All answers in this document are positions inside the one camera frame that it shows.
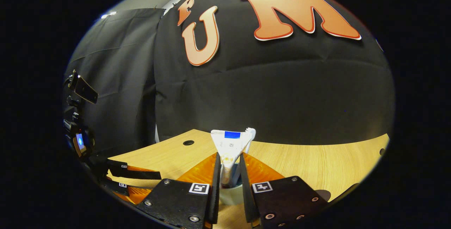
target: wooden table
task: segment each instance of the wooden table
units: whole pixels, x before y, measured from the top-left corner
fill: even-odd
[[[183,142],[194,144],[184,146]],[[249,154],[285,177],[299,176],[314,190],[327,190],[335,199],[355,183],[360,183],[380,159],[379,151],[389,138],[385,134],[374,139],[349,144],[302,146],[253,141]],[[187,170],[217,152],[210,133],[190,130],[139,150],[111,157],[129,165],[157,170],[162,178],[177,179]],[[155,187],[159,180],[126,179],[108,176],[132,186]],[[219,204],[218,224],[214,229],[249,228],[244,205]]]

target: black fabric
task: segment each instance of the black fabric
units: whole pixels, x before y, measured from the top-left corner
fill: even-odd
[[[95,152],[106,157],[155,142],[152,55],[163,12],[134,9],[100,19],[69,61],[65,77],[76,69],[99,93],[96,104],[85,103],[82,116],[95,133]]]
[[[372,139],[390,130],[395,96],[388,63],[366,27],[333,0],[362,36],[357,41],[327,34],[315,12],[315,32],[288,38],[254,38],[258,20],[247,0],[194,0],[177,26],[179,1],[161,19],[156,36],[156,123],[160,141],[198,129],[257,130],[255,141],[339,144]],[[199,16],[212,6],[219,49],[195,67],[182,31],[196,22],[198,49],[206,44]]]

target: orange letter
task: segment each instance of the orange letter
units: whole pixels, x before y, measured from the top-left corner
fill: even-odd
[[[206,10],[199,17],[205,25],[206,45],[202,50],[198,50],[196,46],[196,38],[194,37],[194,28],[196,22],[190,23],[182,32],[182,37],[185,39],[185,50],[188,61],[192,65],[202,65],[213,58],[219,47],[219,33],[216,25],[215,12],[218,7],[213,6]]]
[[[191,11],[189,11],[188,8],[193,7],[193,5],[194,0],[186,0],[182,3],[182,5],[179,7],[179,22],[177,23],[177,26],[181,25],[190,15]]]
[[[307,33],[315,31],[313,9],[322,18],[321,27],[328,34],[338,37],[361,39],[356,29],[324,0],[248,0],[257,16],[260,27],[254,35],[258,40],[285,38],[293,33],[293,27],[282,23],[276,11],[298,25]]]

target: blue label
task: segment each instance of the blue label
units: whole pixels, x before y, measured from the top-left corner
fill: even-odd
[[[241,132],[230,132],[230,131],[225,131],[224,133],[224,137],[225,138],[240,138],[241,136]]]

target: white sticker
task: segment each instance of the white sticker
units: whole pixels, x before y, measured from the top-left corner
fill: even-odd
[[[208,195],[209,184],[191,184],[190,193]]]
[[[271,187],[271,184],[269,184],[269,181],[252,184],[252,187],[253,187],[254,193],[272,191],[272,187]]]

